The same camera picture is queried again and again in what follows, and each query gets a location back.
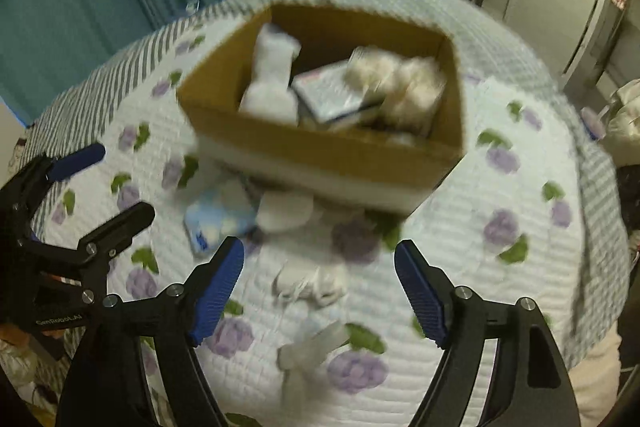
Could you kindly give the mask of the blue tissue pack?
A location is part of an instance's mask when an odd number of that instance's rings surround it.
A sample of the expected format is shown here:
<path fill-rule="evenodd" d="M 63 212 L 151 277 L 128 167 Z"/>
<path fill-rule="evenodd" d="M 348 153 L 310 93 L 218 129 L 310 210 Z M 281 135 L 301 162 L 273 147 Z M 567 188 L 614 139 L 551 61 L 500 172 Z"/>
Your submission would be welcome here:
<path fill-rule="evenodd" d="M 202 193 L 186 208 L 183 223 L 196 259 L 213 254 L 227 236 L 240 237 L 256 225 L 256 207 L 238 180 Z"/>

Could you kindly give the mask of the white jacket on chair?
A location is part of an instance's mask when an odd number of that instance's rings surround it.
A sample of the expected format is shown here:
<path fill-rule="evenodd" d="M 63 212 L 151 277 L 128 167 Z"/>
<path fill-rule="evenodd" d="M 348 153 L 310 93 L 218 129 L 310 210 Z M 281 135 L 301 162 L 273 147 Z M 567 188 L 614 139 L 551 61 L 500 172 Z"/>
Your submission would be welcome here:
<path fill-rule="evenodd" d="M 634 166 L 640 158 L 639 80 L 630 80 L 617 89 L 602 116 L 605 135 L 600 144 L 617 167 Z"/>

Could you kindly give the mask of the grey checked bed sheet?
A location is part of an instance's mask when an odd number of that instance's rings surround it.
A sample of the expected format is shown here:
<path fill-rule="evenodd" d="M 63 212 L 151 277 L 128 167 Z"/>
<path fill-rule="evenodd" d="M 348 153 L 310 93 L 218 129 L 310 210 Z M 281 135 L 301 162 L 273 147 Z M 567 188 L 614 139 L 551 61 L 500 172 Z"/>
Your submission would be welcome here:
<path fill-rule="evenodd" d="M 279 1 L 363 8 L 435 24 L 458 49 L 462 68 L 478 77 L 495 75 L 546 102 L 573 135 L 578 186 L 585 220 L 585 247 L 578 257 L 577 295 L 562 349 L 575 367 L 605 337 L 623 311 L 630 259 L 611 156 L 592 142 L 576 110 L 535 52 L 512 30 L 466 0 L 222 0 L 180 18 L 116 52 L 83 82 L 59 94 L 28 127 L 17 166 L 41 153 L 64 154 L 96 139 L 122 100 L 157 69 L 172 44 L 198 23 L 225 15 L 253 15 Z"/>

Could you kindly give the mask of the white floral quilted mat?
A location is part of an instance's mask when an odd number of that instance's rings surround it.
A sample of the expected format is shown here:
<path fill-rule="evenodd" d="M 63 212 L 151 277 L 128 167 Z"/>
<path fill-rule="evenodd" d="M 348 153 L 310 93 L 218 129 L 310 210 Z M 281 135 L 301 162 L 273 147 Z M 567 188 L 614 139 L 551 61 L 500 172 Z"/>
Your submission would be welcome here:
<path fill-rule="evenodd" d="M 327 199 L 250 176 L 215 158 L 177 92 L 207 54 L 244 20 L 226 17 L 182 36 L 122 100 L 93 141 L 98 165 L 76 174 L 48 204 L 42 233 L 72 246 L 130 202 L 154 207 L 152 225 L 117 258 L 107 287 L 130 301 L 154 296 L 207 261 L 186 235 L 186 208 L 205 191 L 240 181 L 256 210 L 267 191 L 314 196 L 303 227 L 240 236 L 244 267 L 215 332 L 195 350 L 221 410 L 262 426 L 405 426 L 442 354 L 422 337 L 395 273 L 393 247 L 410 239 L 450 280 L 506 303 L 534 297 L 556 339 L 570 323 L 585 245 L 574 142 L 544 103 L 504 83 L 461 83 L 464 155 L 407 216 Z M 273 282 L 285 263 L 343 263 L 345 297 L 331 306 L 280 303 Z M 307 378 L 300 410 L 282 402 L 278 349 L 341 322 L 348 343 Z"/>

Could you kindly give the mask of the small white sock ball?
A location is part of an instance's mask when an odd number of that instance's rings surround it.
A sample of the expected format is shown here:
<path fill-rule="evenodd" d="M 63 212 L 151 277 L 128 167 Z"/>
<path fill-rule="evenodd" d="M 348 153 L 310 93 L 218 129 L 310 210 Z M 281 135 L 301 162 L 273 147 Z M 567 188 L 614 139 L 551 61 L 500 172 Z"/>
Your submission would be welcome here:
<path fill-rule="evenodd" d="M 290 261 L 283 265 L 274 280 L 273 291 L 280 303 L 287 305 L 297 300 L 309 300 L 320 308 L 331 306 L 347 294 L 346 265 Z"/>

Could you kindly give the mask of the white round pad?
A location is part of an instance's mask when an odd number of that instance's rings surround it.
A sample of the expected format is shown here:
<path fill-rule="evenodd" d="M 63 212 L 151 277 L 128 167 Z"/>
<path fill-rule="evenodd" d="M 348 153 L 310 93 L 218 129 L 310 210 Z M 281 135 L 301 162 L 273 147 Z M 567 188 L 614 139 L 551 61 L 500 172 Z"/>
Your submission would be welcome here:
<path fill-rule="evenodd" d="M 262 194 L 256 225 L 265 233 L 281 233 L 303 227 L 314 215 L 314 196 L 295 191 Z"/>

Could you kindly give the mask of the brown cardboard box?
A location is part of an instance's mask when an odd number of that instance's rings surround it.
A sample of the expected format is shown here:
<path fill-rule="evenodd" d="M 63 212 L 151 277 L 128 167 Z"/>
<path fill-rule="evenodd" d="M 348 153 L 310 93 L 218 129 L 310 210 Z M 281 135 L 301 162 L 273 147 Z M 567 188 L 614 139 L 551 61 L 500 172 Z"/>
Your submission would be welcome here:
<path fill-rule="evenodd" d="M 225 164 L 403 216 L 464 155 L 451 39 L 360 9 L 270 4 L 206 55 L 177 98 Z"/>

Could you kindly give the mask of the purple drink cup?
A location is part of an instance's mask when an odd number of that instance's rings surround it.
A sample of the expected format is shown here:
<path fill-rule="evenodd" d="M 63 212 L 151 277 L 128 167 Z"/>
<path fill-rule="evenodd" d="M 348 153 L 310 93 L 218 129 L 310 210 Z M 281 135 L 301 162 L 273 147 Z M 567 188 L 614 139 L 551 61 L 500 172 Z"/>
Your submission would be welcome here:
<path fill-rule="evenodd" d="M 599 115 L 590 107 L 583 107 L 579 112 L 582 123 L 584 124 L 590 138 L 593 141 L 600 141 L 606 135 L 605 125 Z"/>

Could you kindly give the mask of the cream fluffy plush toy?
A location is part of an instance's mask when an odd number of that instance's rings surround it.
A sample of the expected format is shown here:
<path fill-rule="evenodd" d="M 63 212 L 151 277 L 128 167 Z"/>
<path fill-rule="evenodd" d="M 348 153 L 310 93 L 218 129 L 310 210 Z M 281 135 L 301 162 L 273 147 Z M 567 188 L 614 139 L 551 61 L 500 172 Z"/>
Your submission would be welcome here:
<path fill-rule="evenodd" d="M 345 82 L 367 102 L 380 103 L 380 116 L 395 129 L 430 134 L 447 80 L 431 57 L 402 57 L 360 46 L 349 57 Z"/>

